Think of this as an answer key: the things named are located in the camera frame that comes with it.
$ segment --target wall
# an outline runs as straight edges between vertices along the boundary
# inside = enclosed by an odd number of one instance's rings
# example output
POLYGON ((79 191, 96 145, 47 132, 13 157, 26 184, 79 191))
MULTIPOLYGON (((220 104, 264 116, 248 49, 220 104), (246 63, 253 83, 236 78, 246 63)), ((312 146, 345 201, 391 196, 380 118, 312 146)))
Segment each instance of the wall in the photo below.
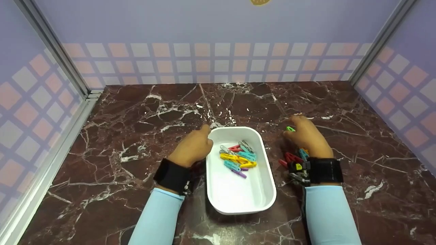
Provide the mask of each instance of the wall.
POLYGON ((348 80, 398 0, 36 3, 88 86, 102 88, 348 80))
POLYGON ((357 90, 436 174, 435 1, 419 1, 357 90))
POLYGON ((0 3, 0 228, 79 105, 13 1, 0 3))

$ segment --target white plastic tray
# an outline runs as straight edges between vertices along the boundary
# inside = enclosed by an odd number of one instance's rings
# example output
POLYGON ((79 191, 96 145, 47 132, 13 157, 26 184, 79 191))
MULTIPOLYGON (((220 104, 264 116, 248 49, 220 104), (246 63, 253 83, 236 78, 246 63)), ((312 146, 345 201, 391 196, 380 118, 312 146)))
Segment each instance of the white plastic tray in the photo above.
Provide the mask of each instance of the white plastic tray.
POLYGON ((226 215, 256 213, 271 207, 276 200, 276 185, 260 134, 249 127, 221 127, 213 129, 209 139, 214 141, 206 157, 207 191, 212 206, 226 215), (219 157, 220 145, 231 147, 241 140, 257 156, 257 166, 244 172, 246 179, 230 171, 219 157))

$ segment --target marble table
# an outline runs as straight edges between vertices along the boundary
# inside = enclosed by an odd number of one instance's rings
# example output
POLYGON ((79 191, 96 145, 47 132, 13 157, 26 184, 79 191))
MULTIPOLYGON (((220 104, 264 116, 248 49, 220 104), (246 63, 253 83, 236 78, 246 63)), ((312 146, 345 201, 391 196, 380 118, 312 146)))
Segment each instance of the marble table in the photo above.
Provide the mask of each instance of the marble table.
POLYGON ((208 202, 204 164, 196 165, 174 244, 308 244, 302 189, 277 161, 296 112, 341 160, 363 244, 436 244, 435 177, 346 82, 108 86, 20 244, 126 245, 161 158, 203 122, 262 135, 277 199, 257 214, 223 216, 208 202))

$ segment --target pile of clothespins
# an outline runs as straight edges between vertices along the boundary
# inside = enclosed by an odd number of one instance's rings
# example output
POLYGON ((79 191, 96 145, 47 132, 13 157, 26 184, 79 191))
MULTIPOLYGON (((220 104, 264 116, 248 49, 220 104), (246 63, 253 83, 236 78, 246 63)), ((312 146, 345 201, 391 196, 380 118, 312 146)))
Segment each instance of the pile of clothespins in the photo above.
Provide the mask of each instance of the pile of clothespins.
POLYGON ((224 160, 224 166, 244 179, 247 176, 242 172, 257 166, 256 154, 245 140, 229 148, 221 145, 220 149, 220 158, 224 160))

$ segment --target light blue sleeve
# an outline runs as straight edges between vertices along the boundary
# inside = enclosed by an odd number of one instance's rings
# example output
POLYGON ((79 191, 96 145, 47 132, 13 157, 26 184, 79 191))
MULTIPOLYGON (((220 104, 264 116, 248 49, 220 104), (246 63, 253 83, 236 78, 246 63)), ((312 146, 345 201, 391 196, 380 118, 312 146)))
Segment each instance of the light blue sleeve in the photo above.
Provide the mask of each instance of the light blue sleeve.
POLYGON ((184 196, 154 188, 130 237, 129 245, 171 245, 184 196))
POLYGON ((306 187, 306 219, 314 245, 361 245, 342 186, 306 187))

